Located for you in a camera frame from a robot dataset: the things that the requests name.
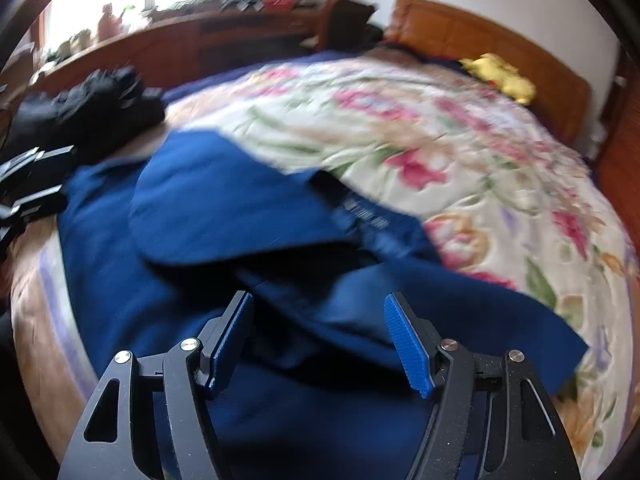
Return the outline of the navy blue suit jacket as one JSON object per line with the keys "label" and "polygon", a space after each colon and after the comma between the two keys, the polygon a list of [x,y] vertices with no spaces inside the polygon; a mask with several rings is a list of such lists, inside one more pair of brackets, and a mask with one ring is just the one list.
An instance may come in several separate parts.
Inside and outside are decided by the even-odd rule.
{"label": "navy blue suit jacket", "polygon": [[521,350],[550,392],[586,352],[503,278],[450,270],[416,218],[311,168],[282,174],[215,131],[78,169],[58,217],[79,337],[97,373],[196,335],[253,296],[231,384],[209,404],[238,479],[399,479],[431,404],[383,316],[393,292],[473,352]]}

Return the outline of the black folded clothes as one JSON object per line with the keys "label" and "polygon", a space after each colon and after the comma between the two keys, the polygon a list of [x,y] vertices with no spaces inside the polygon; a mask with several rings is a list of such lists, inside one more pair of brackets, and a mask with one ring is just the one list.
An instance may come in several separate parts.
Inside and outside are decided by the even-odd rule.
{"label": "black folded clothes", "polygon": [[164,120],[163,91],[147,87],[133,67],[96,70],[57,96],[25,96],[1,142],[1,160],[72,146],[82,164],[96,164]]}

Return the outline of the wooden desk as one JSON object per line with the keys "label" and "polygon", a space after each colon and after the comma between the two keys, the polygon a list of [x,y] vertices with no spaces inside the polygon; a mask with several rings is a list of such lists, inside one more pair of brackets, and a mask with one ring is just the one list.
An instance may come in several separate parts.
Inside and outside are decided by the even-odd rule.
{"label": "wooden desk", "polygon": [[208,12],[172,18],[100,42],[55,66],[32,90],[58,93],[95,70],[131,66],[150,87],[171,89],[218,73],[303,56],[317,10]]}

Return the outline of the floral bed blanket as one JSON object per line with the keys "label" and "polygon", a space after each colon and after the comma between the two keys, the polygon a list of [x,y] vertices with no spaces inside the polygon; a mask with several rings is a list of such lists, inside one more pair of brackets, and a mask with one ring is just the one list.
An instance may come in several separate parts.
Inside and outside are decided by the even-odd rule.
{"label": "floral bed blanket", "polygon": [[[503,278],[547,306],[586,352],[558,407],[586,479],[613,463],[629,420],[637,260],[578,155],[526,108],[430,64],[344,58],[244,68],[166,96],[165,128],[215,131],[258,162],[316,168],[416,218],[450,270]],[[75,321],[58,220],[20,240],[15,343],[38,425],[56,456],[97,373]]]}

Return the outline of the wooden slatted wardrobe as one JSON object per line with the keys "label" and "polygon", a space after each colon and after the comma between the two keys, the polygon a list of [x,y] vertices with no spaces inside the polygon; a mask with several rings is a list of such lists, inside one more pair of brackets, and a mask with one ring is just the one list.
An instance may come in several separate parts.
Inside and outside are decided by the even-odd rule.
{"label": "wooden slatted wardrobe", "polygon": [[594,163],[600,189],[621,217],[638,216],[639,69],[623,46],[600,123],[605,138]]}

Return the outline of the red basket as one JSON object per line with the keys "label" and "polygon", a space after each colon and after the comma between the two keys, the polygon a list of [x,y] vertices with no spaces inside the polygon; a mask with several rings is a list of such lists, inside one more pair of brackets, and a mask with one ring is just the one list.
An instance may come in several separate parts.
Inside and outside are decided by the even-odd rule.
{"label": "red basket", "polygon": [[296,0],[262,0],[267,12],[288,13],[294,9]]}

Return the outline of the wooden bed headboard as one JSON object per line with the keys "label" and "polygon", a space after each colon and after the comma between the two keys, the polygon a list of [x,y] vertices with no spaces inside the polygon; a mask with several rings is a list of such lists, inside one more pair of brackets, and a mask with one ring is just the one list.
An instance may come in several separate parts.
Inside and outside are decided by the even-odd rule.
{"label": "wooden bed headboard", "polygon": [[430,58],[499,55],[536,87],[530,109],[561,142],[584,131],[591,88],[553,54],[526,37],[467,10],[433,0],[395,0],[384,38]]}

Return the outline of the wooden chair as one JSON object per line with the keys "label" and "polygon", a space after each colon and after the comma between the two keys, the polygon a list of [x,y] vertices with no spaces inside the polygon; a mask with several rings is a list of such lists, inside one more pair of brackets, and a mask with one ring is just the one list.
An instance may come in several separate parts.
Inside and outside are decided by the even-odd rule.
{"label": "wooden chair", "polygon": [[326,0],[320,9],[314,36],[304,39],[303,49],[320,52],[362,52],[383,38],[381,27],[370,22],[378,6],[361,0]]}

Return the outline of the yellow Pikachu plush toy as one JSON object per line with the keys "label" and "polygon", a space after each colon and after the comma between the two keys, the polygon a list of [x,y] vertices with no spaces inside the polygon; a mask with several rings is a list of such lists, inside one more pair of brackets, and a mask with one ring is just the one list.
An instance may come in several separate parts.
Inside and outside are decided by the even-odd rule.
{"label": "yellow Pikachu plush toy", "polygon": [[469,74],[487,82],[518,104],[529,106],[535,99],[535,85],[499,55],[485,53],[475,60],[462,58],[460,64]]}

